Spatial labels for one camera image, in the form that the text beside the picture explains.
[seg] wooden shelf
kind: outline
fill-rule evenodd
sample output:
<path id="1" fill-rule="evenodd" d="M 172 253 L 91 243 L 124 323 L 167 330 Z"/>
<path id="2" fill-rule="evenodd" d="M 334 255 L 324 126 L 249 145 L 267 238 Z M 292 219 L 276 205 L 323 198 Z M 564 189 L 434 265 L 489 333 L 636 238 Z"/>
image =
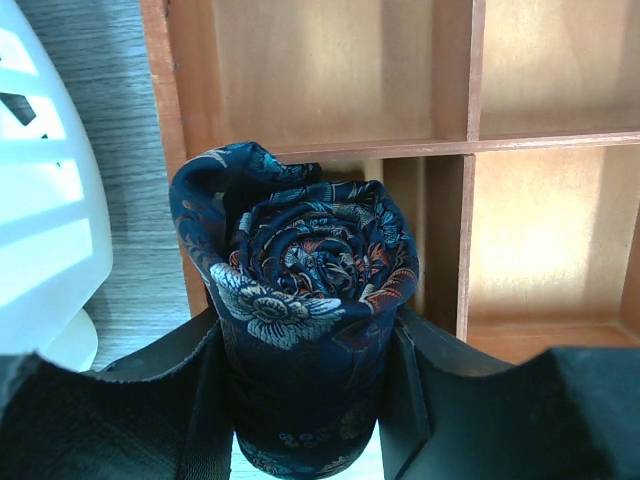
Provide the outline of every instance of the wooden shelf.
<path id="1" fill-rule="evenodd" d="M 478 345 L 495 331 L 499 348 L 528 352 L 518 336 L 541 325 L 551 327 L 531 348 L 553 344 L 554 332 L 565 342 L 585 319 L 636 325 L 638 309 L 621 312 L 625 296 L 636 296 L 625 287 L 637 268 L 638 159 L 637 145 L 478 155 L 469 299 Z M 576 343 L 597 344 L 600 330 L 576 328 L 584 336 Z"/>
<path id="2" fill-rule="evenodd" d="M 254 140 L 382 180 L 414 307 L 506 359 L 640 333 L 640 2 L 140 1 L 169 178 Z"/>
<path id="3" fill-rule="evenodd" d="M 640 347 L 640 339 L 612 323 L 547 323 L 493 325 L 469 328 L 471 345 L 501 360 L 523 363 L 549 347 Z"/>
<path id="4" fill-rule="evenodd" d="M 640 127 L 640 3 L 490 0 L 481 137 Z"/>

